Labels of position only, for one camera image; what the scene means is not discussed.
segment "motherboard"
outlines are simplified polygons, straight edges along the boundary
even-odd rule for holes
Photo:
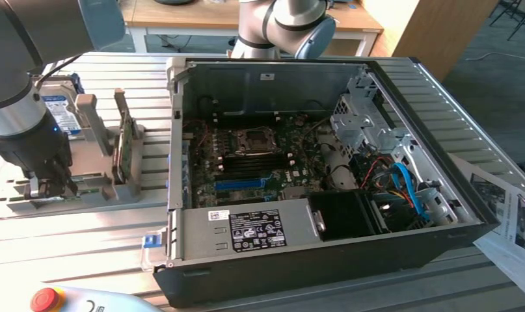
[[[305,114],[186,121],[193,208],[293,200],[326,188],[317,123]]]

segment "red button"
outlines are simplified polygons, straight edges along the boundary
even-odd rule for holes
[[[60,294],[52,288],[43,288],[39,290],[31,301],[31,310],[34,312],[51,311],[60,300]]]

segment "blue pcie slot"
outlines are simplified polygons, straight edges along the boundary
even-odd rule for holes
[[[217,190],[245,190],[245,189],[262,189],[266,185],[265,179],[249,179],[242,181],[218,181]]]

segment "metal workbench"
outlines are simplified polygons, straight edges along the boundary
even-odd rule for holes
[[[64,69],[79,73],[86,91],[98,96],[107,126],[119,124],[113,90],[126,89],[131,114],[147,129],[143,198],[133,205],[18,214],[0,202],[2,280],[39,280],[130,293],[173,311],[151,273],[139,267],[142,236],[167,222],[169,56],[89,53]],[[447,151],[525,189],[518,166],[421,65],[408,58],[379,60]],[[0,194],[10,193],[4,181],[20,176],[19,169],[0,159]],[[525,294],[479,249],[467,247],[419,270],[226,302],[211,309],[226,307],[250,311],[525,311]]]

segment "power supply label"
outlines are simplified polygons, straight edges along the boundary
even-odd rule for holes
[[[288,246],[278,210],[230,214],[229,226],[236,252]]]

